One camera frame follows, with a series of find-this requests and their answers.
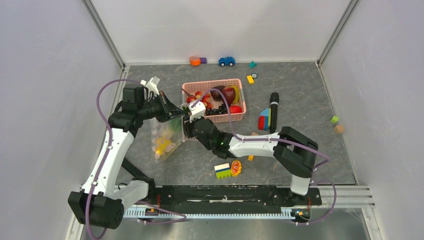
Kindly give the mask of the green white bok choy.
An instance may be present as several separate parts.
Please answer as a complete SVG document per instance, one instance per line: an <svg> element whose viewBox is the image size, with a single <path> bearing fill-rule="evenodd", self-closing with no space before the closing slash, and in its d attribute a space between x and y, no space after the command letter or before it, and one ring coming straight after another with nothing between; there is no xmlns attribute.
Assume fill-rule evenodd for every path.
<svg viewBox="0 0 424 240"><path fill-rule="evenodd" d="M185 116L179 116L169 121L169 129L171 132L171 138L184 142L186 140L185 134Z"/></svg>

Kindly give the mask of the red lychee bunch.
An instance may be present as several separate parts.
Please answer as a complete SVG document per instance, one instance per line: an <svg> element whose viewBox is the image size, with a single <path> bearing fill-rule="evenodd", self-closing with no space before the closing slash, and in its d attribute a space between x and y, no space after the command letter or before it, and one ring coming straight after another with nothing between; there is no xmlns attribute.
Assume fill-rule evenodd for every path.
<svg viewBox="0 0 424 240"><path fill-rule="evenodd" d="M186 103L190 104L195 100L200 100L207 109L212 109L214 107L212 104L212 96L210 93L206 93L205 95L203 95L202 91L197 91L194 95L189 94L188 98L186 99Z"/></svg>

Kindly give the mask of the yellow lemon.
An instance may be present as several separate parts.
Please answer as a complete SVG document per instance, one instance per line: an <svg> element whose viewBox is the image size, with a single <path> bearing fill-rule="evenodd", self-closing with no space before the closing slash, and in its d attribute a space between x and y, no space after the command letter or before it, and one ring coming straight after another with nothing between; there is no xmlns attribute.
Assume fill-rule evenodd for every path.
<svg viewBox="0 0 424 240"><path fill-rule="evenodd" d="M169 153L175 144L171 142L170 139L166 137L158 137L154 142L154 153L155 158L159 158L160 156Z"/></svg>

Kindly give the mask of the clear zip top bag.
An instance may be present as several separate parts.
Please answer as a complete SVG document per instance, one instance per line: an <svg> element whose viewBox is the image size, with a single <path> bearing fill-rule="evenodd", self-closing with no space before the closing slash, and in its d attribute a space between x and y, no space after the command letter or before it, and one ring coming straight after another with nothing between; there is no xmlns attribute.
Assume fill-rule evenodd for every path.
<svg viewBox="0 0 424 240"><path fill-rule="evenodd" d="M185 141L180 141L179 139L171 138L169 121L161 123L161 122L157 121L155 118L149 120L152 156L158 162L165 161L182 143L184 143L186 141L186 139L185 139ZM166 137L167 139L171 140L171 142L174 143L175 146L170 152L165 153L164 155L160 156L159 158L155 158L155 151L154 151L155 150L155 140L159 137Z"/></svg>

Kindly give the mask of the dark purple fruit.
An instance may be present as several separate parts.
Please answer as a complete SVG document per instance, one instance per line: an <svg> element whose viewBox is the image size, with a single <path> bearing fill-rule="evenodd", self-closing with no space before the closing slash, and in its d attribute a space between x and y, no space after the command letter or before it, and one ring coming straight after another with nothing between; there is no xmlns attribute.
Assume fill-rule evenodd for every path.
<svg viewBox="0 0 424 240"><path fill-rule="evenodd" d="M219 102L219 101L222 101L222 96L221 96L221 92L222 92L222 90L225 88L225 86L224 85L218 85L218 86L215 86L215 87L213 87L213 89L215 89L215 90L211 90L209 93L210 93L210 95L211 95L211 97L212 97L212 99L215 101L215 102Z"/></svg>

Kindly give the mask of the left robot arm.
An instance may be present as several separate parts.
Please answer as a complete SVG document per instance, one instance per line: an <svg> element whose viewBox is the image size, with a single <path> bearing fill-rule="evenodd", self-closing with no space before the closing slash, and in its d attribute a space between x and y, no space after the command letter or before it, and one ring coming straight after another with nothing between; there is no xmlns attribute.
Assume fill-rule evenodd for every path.
<svg viewBox="0 0 424 240"><path fill-rule="evenodd" d="M106 136L97 162L79 191L72 191L68 204L80 224L116 229L125 211L142 200L153 203L157 198L155 182L146 176L134 176L120 190L115 183L125 155L145 120L167 122L184 113L158 90L156 83L141 81L127 84L122 100L105 119Z"/></svg>

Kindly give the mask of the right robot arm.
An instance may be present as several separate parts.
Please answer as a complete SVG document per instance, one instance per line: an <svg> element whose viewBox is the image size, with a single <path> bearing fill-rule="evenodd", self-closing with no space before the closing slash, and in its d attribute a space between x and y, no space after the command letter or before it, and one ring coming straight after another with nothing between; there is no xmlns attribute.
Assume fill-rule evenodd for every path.
<svg viewBox="0 0 424 240"><path fill-rule="evenodd" d="M292 127L267 135L240 135L219 130L206 118L182 122L187 138L197 139L221 159L260 156L276 159L290 174L289 199L302 204L309 198L310 180L318 155L318 144Z"/></svg>

